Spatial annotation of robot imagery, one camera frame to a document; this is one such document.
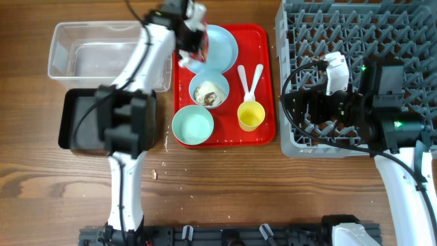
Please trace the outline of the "red snack wrapper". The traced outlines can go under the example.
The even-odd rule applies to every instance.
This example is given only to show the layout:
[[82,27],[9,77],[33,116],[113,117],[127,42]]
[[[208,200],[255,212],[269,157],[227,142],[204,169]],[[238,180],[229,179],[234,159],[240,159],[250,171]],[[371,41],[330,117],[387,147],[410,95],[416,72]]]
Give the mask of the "red snack wrapper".
[[191,54],[191,58],[195,61],[206,63],[208,58],[208,49],[209,49],[209,38],[208,38],[208,24],[207,22],[203,22],[203,31],[201,36],[201,42],[199,45],[199,49]]

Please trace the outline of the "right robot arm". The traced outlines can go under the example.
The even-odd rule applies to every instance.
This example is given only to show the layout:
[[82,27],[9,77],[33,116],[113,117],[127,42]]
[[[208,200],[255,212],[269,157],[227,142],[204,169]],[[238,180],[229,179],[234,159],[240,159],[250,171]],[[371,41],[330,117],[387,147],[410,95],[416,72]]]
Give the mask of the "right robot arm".
[[[436,244],[436,190],[432,177],[432,135],[423,116],[402,111],[404,63],[399,59],[364,59],[358,93],[347,82],[342,59],[319,59],[291,72],[285,82],[306,68],[321,68],[327,84],[304,91],[281,90],[281,106],[290,124],[302,135],[328,146],[364,152],[375,161],[383,179],[397,242]],[[308,113],[314,124],[331,118],[358,128],[362,148],[316,137],[300,125]]]

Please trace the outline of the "mint green bowl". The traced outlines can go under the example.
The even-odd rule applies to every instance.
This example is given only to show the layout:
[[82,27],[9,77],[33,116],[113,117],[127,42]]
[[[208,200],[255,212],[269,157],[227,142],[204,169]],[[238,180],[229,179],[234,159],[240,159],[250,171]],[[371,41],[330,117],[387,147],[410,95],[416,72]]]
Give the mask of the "mint green bowl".
[[214,120],[207,109],[198,105],[189,105],[177,111],[171,126],[178,141],[189,146],[196,146],[208,140],[212,135]]

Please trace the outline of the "white napkin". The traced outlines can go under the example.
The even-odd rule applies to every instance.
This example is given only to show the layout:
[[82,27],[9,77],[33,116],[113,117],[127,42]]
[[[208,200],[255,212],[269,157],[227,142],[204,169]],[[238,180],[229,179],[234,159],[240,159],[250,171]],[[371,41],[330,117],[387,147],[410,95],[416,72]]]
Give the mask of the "white napkin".
[[183,67],[187,67],[197,59],[197,53],[191,53],[188,51],[179,50],[178,57],[179,57],[178,65],[179,67],[183,68]]

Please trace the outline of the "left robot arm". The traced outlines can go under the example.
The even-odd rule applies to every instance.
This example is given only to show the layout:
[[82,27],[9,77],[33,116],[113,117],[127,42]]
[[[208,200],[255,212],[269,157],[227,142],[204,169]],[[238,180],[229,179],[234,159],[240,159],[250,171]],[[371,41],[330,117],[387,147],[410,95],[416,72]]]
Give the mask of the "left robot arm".
[[142,166],[156,137],[157,71],[175,50],[181,65],[207,53],[206,10],[153,10],[141,20],[139,42],[124,70],[96,93],[98,137],[109,153],[111,213],[97,235],[101,245],[142,245]]

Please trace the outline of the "small light blue bowl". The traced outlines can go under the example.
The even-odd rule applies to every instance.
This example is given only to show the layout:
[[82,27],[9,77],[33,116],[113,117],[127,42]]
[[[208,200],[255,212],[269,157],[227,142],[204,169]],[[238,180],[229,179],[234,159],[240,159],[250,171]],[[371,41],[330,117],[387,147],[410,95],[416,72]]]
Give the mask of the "small light blue bowl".
[[219,72],[200,72],[189,84],[189,96],[196,105],[206,109],[220,107],[229,96],[230,86]]

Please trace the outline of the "yellow plastic cup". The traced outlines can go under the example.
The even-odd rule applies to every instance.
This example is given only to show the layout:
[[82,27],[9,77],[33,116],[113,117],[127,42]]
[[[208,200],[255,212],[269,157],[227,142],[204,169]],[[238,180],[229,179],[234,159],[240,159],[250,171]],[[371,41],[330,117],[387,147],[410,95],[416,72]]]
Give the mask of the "yellow plastic cup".
[[265,119],[264,107],[257,101],[243,102],[237,110],[240,128],[246,132],[254,131]]

